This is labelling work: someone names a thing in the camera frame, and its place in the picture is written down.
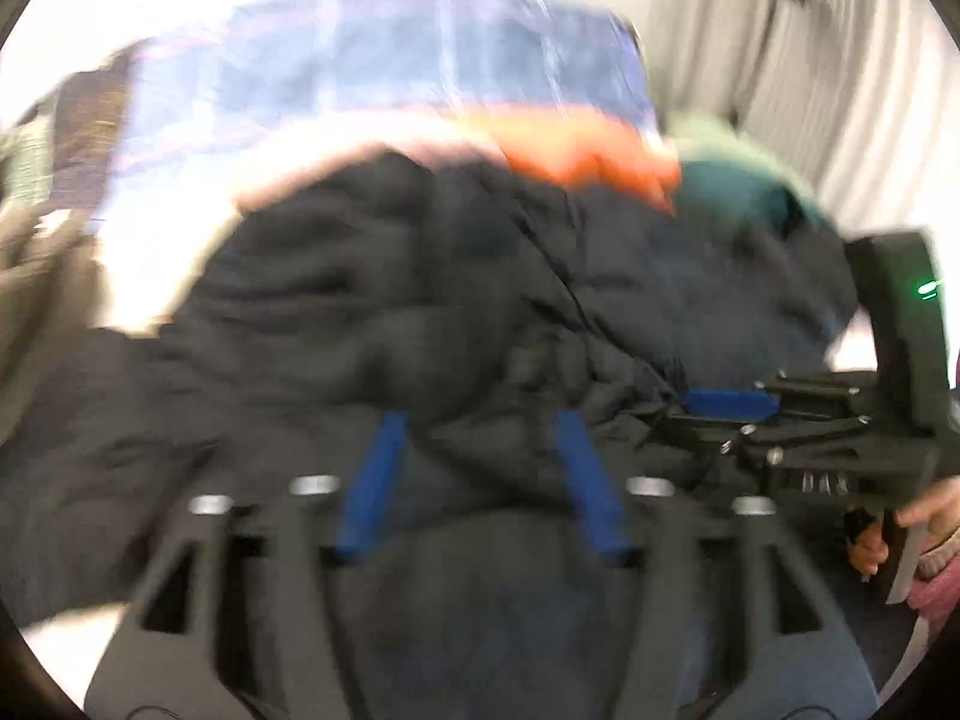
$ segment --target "pink fabric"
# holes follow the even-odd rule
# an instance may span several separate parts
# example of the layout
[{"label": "pink fabric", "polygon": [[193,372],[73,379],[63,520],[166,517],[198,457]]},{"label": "pink fabric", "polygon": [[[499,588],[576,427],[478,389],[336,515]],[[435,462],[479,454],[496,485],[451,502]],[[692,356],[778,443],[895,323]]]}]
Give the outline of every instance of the pink fabric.
[{"label": "pink fabric", "polygon": [[907,598],[910,608],[920,613],[930,624],[933,640],[947,622],[953,608],[960,602],[960,555],[930,581],[915,579]]}]

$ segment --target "silver screw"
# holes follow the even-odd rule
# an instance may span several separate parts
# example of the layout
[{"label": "silver screw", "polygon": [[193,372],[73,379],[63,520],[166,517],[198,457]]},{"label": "silver screw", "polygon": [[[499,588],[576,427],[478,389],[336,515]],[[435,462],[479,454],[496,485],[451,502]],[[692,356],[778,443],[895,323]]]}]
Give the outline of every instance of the silver screw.
[{"label": "silver screw", "polygon": [[776,504],[763,495],[743,495],[733,499],[733,510],[741,517],[765,517],[776,514]]},{"label": "silver screw", "polygon": [[669,479],[656,476],[632,476],[627,480],[627,493],[651,498],[669,498],[677,489]]},{"label": "silver screw", "polygon": [[229,495],[197,495],[187,504],[190,514],[226,514],[233,508]]},{"label": "silver screw", "polygon": [[340,480],[335,476],[298,476],[290,483],[294,495],[330,495],[340,488]]}]

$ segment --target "black wire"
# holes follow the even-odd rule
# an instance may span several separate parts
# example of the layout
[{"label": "black wire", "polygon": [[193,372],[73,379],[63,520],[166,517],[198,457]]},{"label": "black wire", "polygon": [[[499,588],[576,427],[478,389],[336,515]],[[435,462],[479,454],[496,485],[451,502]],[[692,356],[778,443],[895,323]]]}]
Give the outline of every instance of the black wire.
[{"label": "black wire", "polygon": [[805,707],[797,707],[796,709],[793,709],[792,712],[787,712],[786,714],[784,714],[784,716],[781,717],[781,720],[790,720],[790,718],[793,717],[795,714],[799,714],[800,712],[807,712],[808,709],[813,709],[815,712],[827,712],[827,714],[829,714],[829,716],[832,717],[833,720],[840,720],[840,718],[838,718],[835,714],[833,714],[833,712],[831,712],[826,707],[815,707],[814,704],[807,704]]}]

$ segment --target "human hand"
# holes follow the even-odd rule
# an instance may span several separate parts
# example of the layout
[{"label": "human hand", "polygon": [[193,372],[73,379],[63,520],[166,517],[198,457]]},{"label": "human hand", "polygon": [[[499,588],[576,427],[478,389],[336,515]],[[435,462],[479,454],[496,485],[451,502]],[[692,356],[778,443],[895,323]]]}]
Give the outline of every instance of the human hand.
[{"label": "human hand", "polygon": [[[926,523],[928,534],[923,540],[923,552],[942,544],[960,528],[960,476],[938,482],[904,506],[896,512],[896,523],[901,528]],[[847,553],[851,565],[863,576],[877,573],[890,557],[880,522],[872,523],[857,537],[856,543],[848,544]]]}]

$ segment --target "dark clothing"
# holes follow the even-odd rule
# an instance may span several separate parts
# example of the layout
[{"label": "dark clothing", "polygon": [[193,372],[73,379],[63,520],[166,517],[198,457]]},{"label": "dark clothing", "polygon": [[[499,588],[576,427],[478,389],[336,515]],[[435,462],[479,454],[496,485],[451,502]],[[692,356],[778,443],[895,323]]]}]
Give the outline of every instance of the dark clothing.
[{"label": "dark clothing", "polygon": [[[332,593],[371,714],[599,717],[636,579],[583,546],[555,414],[579,410],[616,485],[694,488],[704,460],[645,418],[683,389],[819,370],[855,307],[813,223],[714,242],[489,165],[347,167],[251,214],[158,338],[91,333],[0,449],[0,592],[21,625],[123,598],[173,502],[349,485],[406,410],[383,541]],[[248,581],[248,688],[282,704]]]}]

